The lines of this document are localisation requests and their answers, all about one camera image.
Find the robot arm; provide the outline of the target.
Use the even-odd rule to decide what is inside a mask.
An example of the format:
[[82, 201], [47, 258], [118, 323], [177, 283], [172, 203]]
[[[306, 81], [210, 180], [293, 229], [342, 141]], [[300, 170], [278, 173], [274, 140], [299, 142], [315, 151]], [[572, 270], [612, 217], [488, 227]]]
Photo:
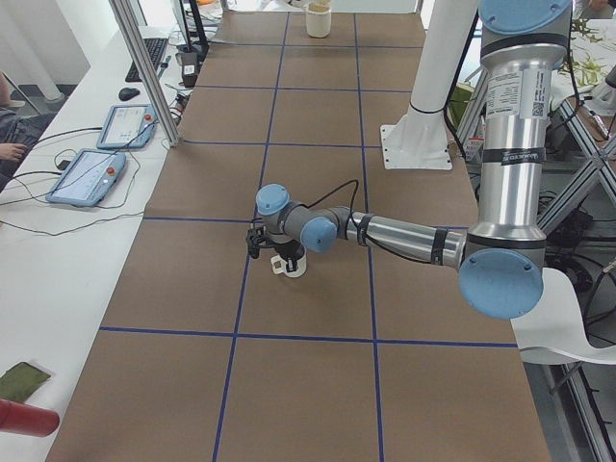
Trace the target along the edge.
[[441, 168], [448, 160], [442, 127], [446, 81], [455, 73], [463, 37], [482, 23], [480, 62], [487, 91], [478, 219], [465, 234], [360, 213], [351, 207], [314, 210], [278, 184], [256, 196], [261, 224], [246, 236], [247, 251], [264, 248], [281, 272], [304, 273], [308, 251], [323, 253], [337, 240], [376, 246], [400, 258], [458, 272], [460, 291], [478, 312], [515, 319], [544, 291], [546, 237], [537, 225], [540, 178], [546, 159], [552, 72], [568, 55], [568, 1], [436, 3], [407, 113], [381, 129], [388, 168]]

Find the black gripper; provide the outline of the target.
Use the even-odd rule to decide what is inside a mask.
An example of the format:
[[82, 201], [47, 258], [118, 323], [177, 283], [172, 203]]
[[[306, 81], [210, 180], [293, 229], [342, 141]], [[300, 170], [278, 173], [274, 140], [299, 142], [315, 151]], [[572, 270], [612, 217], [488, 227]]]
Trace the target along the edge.
[[274, 250], [285, 260], [287, 273], [296, 271], [296, 261], [305, 255], [304, 246], [298, 241], [288, 241], [284, 244], [275, 244]]

